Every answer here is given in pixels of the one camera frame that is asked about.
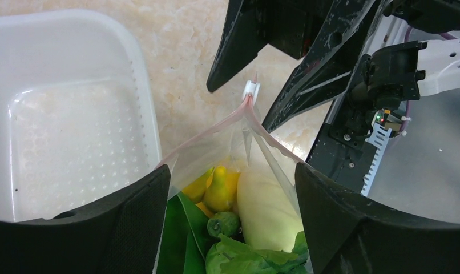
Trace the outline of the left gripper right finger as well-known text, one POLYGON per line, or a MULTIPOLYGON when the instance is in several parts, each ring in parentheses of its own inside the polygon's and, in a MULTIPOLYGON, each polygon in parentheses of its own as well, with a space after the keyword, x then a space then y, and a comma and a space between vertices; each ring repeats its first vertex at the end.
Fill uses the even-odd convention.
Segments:
POLYGON ((460 224, 375 202, 306 163, 294 178, 314 273, 460 273, 460 224))

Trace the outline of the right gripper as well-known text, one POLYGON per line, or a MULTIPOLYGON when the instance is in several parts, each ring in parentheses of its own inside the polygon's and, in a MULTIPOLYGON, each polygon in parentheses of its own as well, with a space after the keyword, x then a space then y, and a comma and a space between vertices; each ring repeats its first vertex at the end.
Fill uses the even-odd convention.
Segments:
POLYGON ((215 92, 267 44, 302 62, 293 70, 262 125, 273 132, 327 103, 349 86, 386 1, 228 1, 206 87, 215 92))

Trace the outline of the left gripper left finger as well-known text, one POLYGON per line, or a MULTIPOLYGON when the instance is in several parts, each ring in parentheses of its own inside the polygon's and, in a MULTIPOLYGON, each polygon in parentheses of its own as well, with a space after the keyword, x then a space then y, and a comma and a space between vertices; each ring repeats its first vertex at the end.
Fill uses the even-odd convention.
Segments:
POLYGON ((152 273, 170 178, 162 165, 52 219, 0 221, 0 273, 152 273))

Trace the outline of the green bok choy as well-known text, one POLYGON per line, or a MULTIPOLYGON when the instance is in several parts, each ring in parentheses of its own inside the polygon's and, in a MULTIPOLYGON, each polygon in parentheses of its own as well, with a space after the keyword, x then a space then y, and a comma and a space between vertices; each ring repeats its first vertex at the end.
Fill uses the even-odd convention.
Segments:
POLYGON ((156 273, 206 273, 205 257, 215 243, 208 220, 181 192, 168 201, 156 273))

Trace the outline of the white radish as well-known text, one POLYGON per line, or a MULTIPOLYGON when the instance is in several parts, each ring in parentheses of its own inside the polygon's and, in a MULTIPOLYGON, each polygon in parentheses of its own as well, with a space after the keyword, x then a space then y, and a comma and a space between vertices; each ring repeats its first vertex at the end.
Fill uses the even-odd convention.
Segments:
POLYGON ((290 252, 304 230, 278 181, 264 174, 240 174, 237 207, 244 240, 254 249, 290 252))

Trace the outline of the light green small cucumber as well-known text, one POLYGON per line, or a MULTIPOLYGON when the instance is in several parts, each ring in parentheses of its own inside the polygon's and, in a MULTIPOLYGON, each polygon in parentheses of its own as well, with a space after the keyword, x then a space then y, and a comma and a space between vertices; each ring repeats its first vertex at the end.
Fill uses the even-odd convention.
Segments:
POLYGON ((229 211, 218 212, 207 221, 208 234, 215 238, 218 238, 220 234, 233 237, 239 232, 240 228, 240 218, 229 211))

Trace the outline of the clear zip top bag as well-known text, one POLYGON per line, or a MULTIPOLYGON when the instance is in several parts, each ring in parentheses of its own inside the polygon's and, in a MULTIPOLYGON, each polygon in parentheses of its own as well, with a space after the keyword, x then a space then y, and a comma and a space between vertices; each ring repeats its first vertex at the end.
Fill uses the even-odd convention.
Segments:
MULTIPOLYGON (((162 165, 171 173, 168 201, 207 170, 225 166, 227 170, 257 172, 275 178, 294 210, 300 215, 294 171, 300 158, 272 138, 261 126, 255 101, 260 84, 248 81, 242 104, 224 120, 194 136, 172 151, 162 165)), ((242 225, 231 237, 245 243, 242 225)))

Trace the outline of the white plastic basket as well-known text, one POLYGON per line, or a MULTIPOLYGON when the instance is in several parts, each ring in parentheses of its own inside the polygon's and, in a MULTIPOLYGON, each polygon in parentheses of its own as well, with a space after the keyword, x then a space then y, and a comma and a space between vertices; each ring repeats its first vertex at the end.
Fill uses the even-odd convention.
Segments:
POLYGON ((92 10, 0 17, 0 221, 51 219, 162 158, 136 38, 92 10))

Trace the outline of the green leaf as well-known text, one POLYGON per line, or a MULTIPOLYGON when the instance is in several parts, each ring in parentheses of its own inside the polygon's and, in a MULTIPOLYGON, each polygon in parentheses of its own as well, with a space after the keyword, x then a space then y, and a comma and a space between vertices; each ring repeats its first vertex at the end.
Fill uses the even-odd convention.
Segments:
POLYGON ((307 273, 309 252, 305 234, 299 232, 290 252, 254 249, 220 235, 205 258, 206 273, 307 273))

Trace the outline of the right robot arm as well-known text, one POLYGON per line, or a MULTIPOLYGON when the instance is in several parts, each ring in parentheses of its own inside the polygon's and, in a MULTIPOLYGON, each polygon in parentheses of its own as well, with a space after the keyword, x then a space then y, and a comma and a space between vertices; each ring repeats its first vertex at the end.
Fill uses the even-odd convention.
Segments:
POLYGON ((214 92, 266 45, 300 61, 263 121, 272 132, 294 116, 357 88, 374 109, 422 96, 429 76, 419 63, 424 42, 365 50, 381 17, 427 33, 460 30, 460 1, 229 1, 207 89, 214 92))

